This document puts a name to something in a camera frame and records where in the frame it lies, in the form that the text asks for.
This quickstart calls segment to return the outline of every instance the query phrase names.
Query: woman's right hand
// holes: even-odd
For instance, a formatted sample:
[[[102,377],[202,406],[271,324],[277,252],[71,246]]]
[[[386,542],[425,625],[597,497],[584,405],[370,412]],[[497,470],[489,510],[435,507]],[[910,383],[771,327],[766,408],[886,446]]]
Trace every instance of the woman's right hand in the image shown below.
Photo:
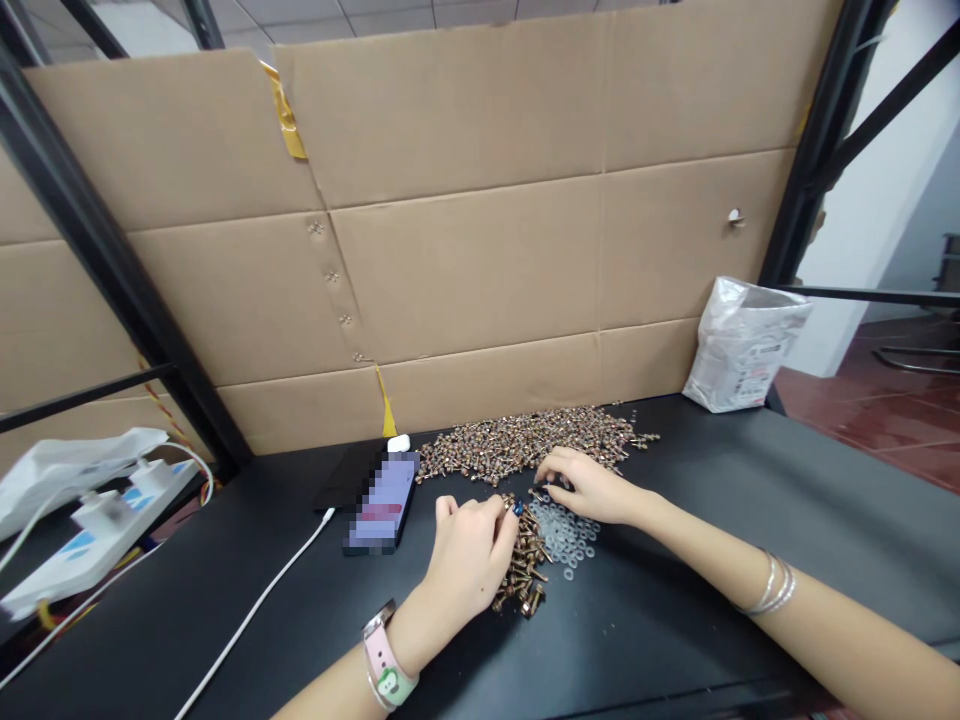
[[[633,524],[638,503],[645,502],[645,496],[656,497],[570,448],[555,447],[537,468],[535,482],[552,483],[557,474],[569,480],[576,492],[549,485],[550,497],[577,515],[599,522]]]

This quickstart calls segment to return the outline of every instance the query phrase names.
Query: watch face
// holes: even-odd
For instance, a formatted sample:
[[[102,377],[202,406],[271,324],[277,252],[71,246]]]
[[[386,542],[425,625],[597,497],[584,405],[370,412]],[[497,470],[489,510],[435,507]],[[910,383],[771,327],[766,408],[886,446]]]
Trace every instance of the watch face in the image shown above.
[[[374,630],[390,622],[390,618],[396,611],[397,604],[393,601],[393,598],[390,598],[387,604],[370,619],[370,622],[363,626],[363,639],[366,640]]]

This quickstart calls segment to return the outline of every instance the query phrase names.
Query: phone screen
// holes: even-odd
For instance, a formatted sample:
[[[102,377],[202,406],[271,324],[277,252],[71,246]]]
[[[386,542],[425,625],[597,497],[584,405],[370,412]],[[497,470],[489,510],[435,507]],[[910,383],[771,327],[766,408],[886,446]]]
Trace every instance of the phone screen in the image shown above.
[[[344,555],[390,555],[400,544],[420,453],[383,453],[343,541]]]

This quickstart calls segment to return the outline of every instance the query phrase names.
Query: pile of screws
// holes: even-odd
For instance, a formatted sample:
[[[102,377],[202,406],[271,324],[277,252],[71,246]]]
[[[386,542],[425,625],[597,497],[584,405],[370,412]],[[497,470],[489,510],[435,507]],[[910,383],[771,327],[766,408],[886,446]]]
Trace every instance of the pile of screws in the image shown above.
[[[458,425],[420,448],[417,483],[460,473],[493,487],[508,475],[537,467],[556,446],[579,450],[620,475],[616,464],[626,460],[626,445],[646,450],[659,435],[637,434],[632,423],[587,405],[513,415]]]
[[[503,506],[508,511],[517,513],[520,518],[520,532],[513,546],[510,569],[507,570],[490,607],[494,612],[503,612],[503,604],[510,598],[516,598],[520,603],[520,614],[531,618],[537,612],[537,605],[547,595],[539,582],[534,587],[534,580],[548,582],[548,578],[537,572],[537,565],[547,560],[552,563],[553,558],[547,553],[545,543],[540,537],[540,523],[530,512],[530,508],[523,502],[518,503],[513,493],[503,496]]]

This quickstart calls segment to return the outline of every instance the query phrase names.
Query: white charging cable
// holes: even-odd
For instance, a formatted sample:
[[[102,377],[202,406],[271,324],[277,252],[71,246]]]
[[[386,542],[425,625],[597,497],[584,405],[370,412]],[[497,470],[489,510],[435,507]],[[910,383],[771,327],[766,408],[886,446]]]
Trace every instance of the white charging cable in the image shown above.
[[[16,541],[13,545],[10,546],[10,549],[7,550],[7,554],[3,556],[3,560],[0,560],[0,572],[3,572],[3,569],[10,564],[10,561],[13,560],[13,556],[17,554],[23,543],[27,541],[27,536],[30,534],[30,531],[33,530],[34,526],[40,522],[40,519],[46,514],[47,508],[53,505],[57,500],[62,499],[63,495],[70,493],[73,496],[77,496],[82,493],[86,488],[78,487],[61,487],[54,491],[50,497],[43,501],[43,504],[37,508],[37,511],[33,514],[33,517],[30,518],[30,522],[24,525],[23,530],[20,531],[20,535],[17,536]]]
[[[200,684],[197,685],[197,689],[193,691],[193,694],[187,699],[187,702],[184,703],[183,707],[180,708],[180,712],[177,713],[177,717],[174,720],[183,720],[190,708],[193,707],[193,704],[196,702],[197,698],[200,697],[200,693],[204,691],[207,685],[210,684],[210,680],[213,679],[214,674],[217,670],[220,669],[220,666],[223,664],[223,661],[226,660],[227,655],[230,654],[230,651],[233,650],[233,646],[237,644],[237,640],[240,639],[240,636],[243,634],[243,631],[247,629],[247,625],[250,624],[250,621],[253,619],[253,616],[257,613],[257,610],[260,609],[260,606],[263,605],[263,601],[267,599],[267,595],[270,594],[270,591],[273,590],[274,586],[280,582],[287,570],[300,558],[303,553],[307,551],[307,548],[313,544],[313,541],[317,539],[317,536],[320,534],[320,531],[326,527],[327,523],[330,522],[330,518],[333,517],[335,508],[330,508],[323,514],[323,520],[320,521],[320,526],[314,531],[303,546],[297,550],[292,558],[287,561],[287,564],[283,566],[283,569],[277,573],[277,576],[270,581],[270,584],[267,585],[267,589],[263,591],[257,601],[253,604],[253,607],[250,608],[250,612],[247,613],[247,616],[243,619],[243,622],[240,623],[240,627],[237,628],[237,631],[233,634],[233,637],[230,638],[230,642],[227,643],[227,646],[223,649],[223,652],[220,653],[220,657],[214,661],[213,665],[210,666],[210,669],[207,671],[207,674],[203,677],[203,680],[200,681]]]
[[[10,672],[10,674],[7,675],[3,680],[0,680],[0,690],[3,690],[7,685],[10,684],[10,681],[11,681],[11,680],[13,680],[17,675],[19,675],[21,672],[23,672],[23,669],[24,669],[25,667],[27,667],[27,665],[29,665],[30,663],[32,663],[33,660],[34,660],[34,658],[36,658],[37,655],[39,655],[41,652],[43,652],[43,649],[44,649],[45,647],[47,647],[47,645],[49,645],[50,643],[52,643],[52,642],[57,638],[57,636],[60,634],[60,631],[61,631],[63,628],[65,628],[67,625],[69,625],[71,622],[73,622],[73,621],[80,615],[80,613],[82,613],[84,610],[86,610],[86,609],[87,609],[87,606],[89,606],[90,603],[92,603],[92,602],[93,602],[94,600],[96,600],[98,597],[100,597],[101,595],[103,595],[104,591],[105,591],[108,587],[110,587],[111,585],[113,585],[117,580],[119,580],[120,578],[122,578],[124,575],[126,575],[128,572],[130,572],[133,568],[135,568],[137,565],[139,565],[140,563],[142,563],[142,562],[143,562],[144,560],[146,560],[148,557],[150,557],[151,555],[153,555],[153,553],[155,553],[155,552],[156,552],[157,550],[159,550],[159,549],[160,549],[160,546],[158,545],[157,547],[155,547],[155,548],[154,548],[153,550],[151,550],[150,552],[145,553],[145,554],[141,555],[140,557],[138,557],[136,560],[128,563],[120,572],[118,572],[118,573],[117,573],[116,575],[114,575],[112,578],[110,578],[109,580],[107,580],[107,582],[105,582],[103,585],[101,585],[99,588],[97,588],[97,591],[96,591],[95,593],[93,593],[93,595],[91,595],[91,596],[88,597],[86,600],[84,600],[84,601],[77,607],[76,610],[74,610],[72,613],[70,613],[69,615],[67,615],[67,617],[64,619],[64,621],[63,621],[62,623],[60,623],[59,625],[57,625],[56,628],[54,628],[52,631],[50,631],[50,633],[43,639],[43,642],[41,642],[39,645],[37,645],[37,646],[33,649],[33,652],[31,652],[29,655],[27,655],[27,656],[23,659],[23,662],[21,662],[19,665],[17,665],[17,666]]]
[[[206,505],[213,498],[213,473],[210,472],[210,468],[203,461],[203,458],[197,455],[193,450],[188,448],[186,445],[180,445],[178,443],[160,443],[155,445],[152,449],[156,450],[158,447],[175,447],[180,450],[183,450],[187,455],[192,457],[197,465],[203,470],[204,476],[207,478],[207,496],[203,500],[203,504]]]

